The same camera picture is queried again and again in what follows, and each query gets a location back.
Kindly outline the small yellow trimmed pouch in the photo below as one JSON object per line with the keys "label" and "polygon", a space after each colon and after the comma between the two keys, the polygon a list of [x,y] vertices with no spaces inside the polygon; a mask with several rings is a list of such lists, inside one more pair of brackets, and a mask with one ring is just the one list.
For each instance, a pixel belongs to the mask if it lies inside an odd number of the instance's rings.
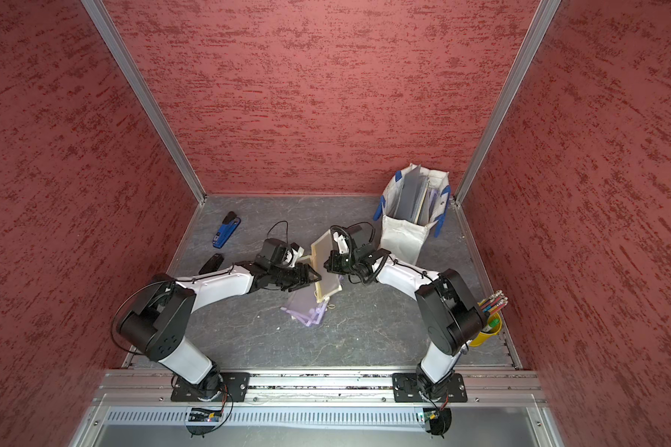
{"label": "small yellow trimmed pouch", "polygon": [[318,304],[329,301],[333,295],[342,291],[339,275],[329,272],[326,268],[333,243],[331,231],[327,230],[311,244],[311,266],[321,276],[315,283],[315,297]]}

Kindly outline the small purple pouch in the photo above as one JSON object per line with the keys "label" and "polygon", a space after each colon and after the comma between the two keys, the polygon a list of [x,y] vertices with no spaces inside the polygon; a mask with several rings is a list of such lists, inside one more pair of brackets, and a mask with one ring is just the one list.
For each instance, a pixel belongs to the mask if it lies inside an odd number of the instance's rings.
{"label": "small purple pouch", "polygon": [[311,327],[322,322],[327,307],[328,301],[319,302],[315,286],[309,285],[307,288],[292,292],[285,305],[281,307],[281,311],[304,326]]}

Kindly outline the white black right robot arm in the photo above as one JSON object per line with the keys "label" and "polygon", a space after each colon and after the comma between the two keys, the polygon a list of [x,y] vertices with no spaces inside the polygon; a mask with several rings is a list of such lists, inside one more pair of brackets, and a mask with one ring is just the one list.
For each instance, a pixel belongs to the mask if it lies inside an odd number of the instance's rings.
{"label": "white black right robot arm", "polygon": [[425,400],[445,400],[454,368],[469,342],[488,323],[464,279],[454,269],[429,271],[412,266],[386,249],[375,247],[375,231],[363,223],[333,225],[332,249],[324,261],[327,272],[355,277],[363,285],[377,282],[414,299],[430,339],[416,369],[416,383]]}

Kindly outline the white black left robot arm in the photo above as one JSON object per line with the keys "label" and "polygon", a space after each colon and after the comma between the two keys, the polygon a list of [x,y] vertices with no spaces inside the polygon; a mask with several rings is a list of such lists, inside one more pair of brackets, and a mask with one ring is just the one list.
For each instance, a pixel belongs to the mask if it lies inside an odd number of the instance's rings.
{"label": "white black left robot arm", "polygon": [[192,278],[155,277],[125,301],[128,309],[117,311],[116,334],[139,354],[170,370],[192,398],[225,400],[227,386],[218,365],[186,337],[191,315],[207,305],[262,289],[295,292],[317,283],[322,275],[300,260],[302,253],[295,243],[268,238],[253,261]]}

